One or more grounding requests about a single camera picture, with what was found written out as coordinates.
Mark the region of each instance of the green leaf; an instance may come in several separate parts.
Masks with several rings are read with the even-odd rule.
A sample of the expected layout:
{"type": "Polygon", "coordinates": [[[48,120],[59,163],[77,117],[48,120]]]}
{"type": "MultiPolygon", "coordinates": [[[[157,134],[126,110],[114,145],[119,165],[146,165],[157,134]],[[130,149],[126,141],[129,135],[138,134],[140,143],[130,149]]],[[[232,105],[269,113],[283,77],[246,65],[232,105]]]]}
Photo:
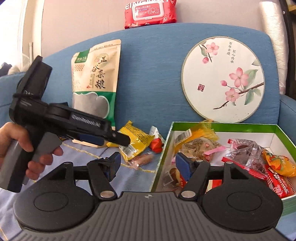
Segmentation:
{"type": "Polygon", "coordinates": [[[261,91],[260,91],[258,88],[254,88],[254,89],[253,89],[253,92],[254,92],[256,95],[258,95],[258,96],[262,96],[262,95],[261,95],[261,91]]]}
{"type": "Polygon", "coordinates": [[[244,86],[244,88],[243,88],[244,90],[248,89],[250,87],[250,85],[254,82],[257,71],[258,71],[257,69],[249,69],[244,72],[244,74],[249,75],[249,78],[247,79],[248,85],[244,86]]]}
{"type": "Polygon", "coordinates": [[[206,40],[203,40],[203,41],[199,42],[200,45],[203,45],[205,43],[206,43],[206,40]]]}
{"type": "Polygon", "coordinates": [[[252,63],[252,65],[260,66],[259,60],[255,59],[254,62],[252,63]]]}
{"type": "Polygon", "coordinates": [[[253,101],[254,99],[254,91],[253,90],[249,90],[246,94],[246,101],[244,102],[244,104],[249,104],[253,101]]]}
{"type": "Polygon", "coordinates": [[[205,47],[200,47],[200,49],[201,49],[202,55],[203,55],[204,57],[207,57],[206,48],[205,48],[205,47]]]}

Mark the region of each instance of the hand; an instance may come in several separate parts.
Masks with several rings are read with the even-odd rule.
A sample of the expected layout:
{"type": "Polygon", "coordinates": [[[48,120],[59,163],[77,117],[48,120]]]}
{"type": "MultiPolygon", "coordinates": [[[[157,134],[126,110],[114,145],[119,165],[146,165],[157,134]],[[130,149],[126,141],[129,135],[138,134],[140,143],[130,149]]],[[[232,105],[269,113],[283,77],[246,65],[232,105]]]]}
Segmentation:
{"type": "MultiPolygon", "coordinates": [[[[32,152],[33,146],[31,144],[28,131],[12,122],[6,123],[0,128],[0,168],[4,161],[4,157],[7,153],[10,143],[15,139],[19,142],[20,146],[26,152],[32,152]]],[[[63,155],[63,150],[58,147],[53,151],[56,156],[63,155]]],[[[28,169],[26,170],[26,176],[32,180],[37,180],[39,175],[44,171],[45,165],[51,165],[53,161],[52,154],[42,155],[40,157],[39,163],[30,161],[28,163],[28,169]]]]}

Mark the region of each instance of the gray handle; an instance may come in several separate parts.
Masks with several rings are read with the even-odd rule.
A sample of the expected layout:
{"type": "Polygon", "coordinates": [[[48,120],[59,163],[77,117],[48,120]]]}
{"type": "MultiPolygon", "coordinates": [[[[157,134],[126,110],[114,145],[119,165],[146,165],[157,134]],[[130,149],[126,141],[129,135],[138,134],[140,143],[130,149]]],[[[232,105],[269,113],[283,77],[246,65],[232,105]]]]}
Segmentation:
{"type": "MultiPolygon", "coordinates": [[[[32,158],[34,162],[39,162],[40,157],[44,154],[50,154],[52,153],[57,147],[59,147],[62,144],[62,141],[60,138],[52,134],[50,132],[46,132],[37,148],[35,151],[35,154],[32,158]]],[[[23,184],[27,185],[29,181],[29,178],[25,176],[23,184]]]]}
{"type": "Polygon", "coordinates": [[[24,151],[18,141],[12,141],[0,169],[0,188],[20,192],[21,183],[27,184],[29,180],[25,176],[28,162],[38,162],[41,155],[52,153],[61,143],[57,135],[46,132],[33,154],[24,151]]]}

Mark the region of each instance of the yellow wrapper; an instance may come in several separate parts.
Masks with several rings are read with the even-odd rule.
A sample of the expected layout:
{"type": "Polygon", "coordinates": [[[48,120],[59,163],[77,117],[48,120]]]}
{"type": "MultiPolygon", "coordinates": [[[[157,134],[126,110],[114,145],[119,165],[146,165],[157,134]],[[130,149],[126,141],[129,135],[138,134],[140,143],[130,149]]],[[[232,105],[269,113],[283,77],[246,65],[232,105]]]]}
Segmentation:
{"type": "MultiPolygon", "coordinates": [[[[154,139],[154,136],[146,134],[132,124],[133,123],[129,120],[126,125],[119,130],[120,133],[128,135],[131,139],[131,143],[127,147],[119,146],[120,153],[126,162],[143,152],[154,139]]],[[[111,142],[108,142],[107,146],[118,147],[118,145],[111,142]]]]}
{"type": "Polygon", "coordinates": [[[267,150],[264,150],[262,154],[264,160],[267,161],[268,165],[278,174],[284,177],[296,176],[296,165],[292,163],[289,158],[285,156],[273,155],[267,150]]]}
{"type": "Polygon", "coordinates": [[[212,122],[213,120],[210,119],[204,120],[177,136],[177,138],[175,139],[174,154],[176,154],[181,149],[184,143],[200,137],[205,137],[210,140],[217,141],[219,137],[216,135],[215,131],[211,129],[212,122]]]}

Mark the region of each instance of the round decorative board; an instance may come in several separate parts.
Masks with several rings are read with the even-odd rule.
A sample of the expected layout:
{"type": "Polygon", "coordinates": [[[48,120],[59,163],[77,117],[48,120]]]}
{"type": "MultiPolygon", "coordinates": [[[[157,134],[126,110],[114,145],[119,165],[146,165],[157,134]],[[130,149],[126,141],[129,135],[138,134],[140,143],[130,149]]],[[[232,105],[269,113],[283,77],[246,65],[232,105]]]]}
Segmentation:
{"type": "Polygon", "coordinates": [[[188,53],[181,75],[184,94],[202,117],[235,123],[250,117],[264,94],[256,55],[229,37],[211,37],[188,53]]]}

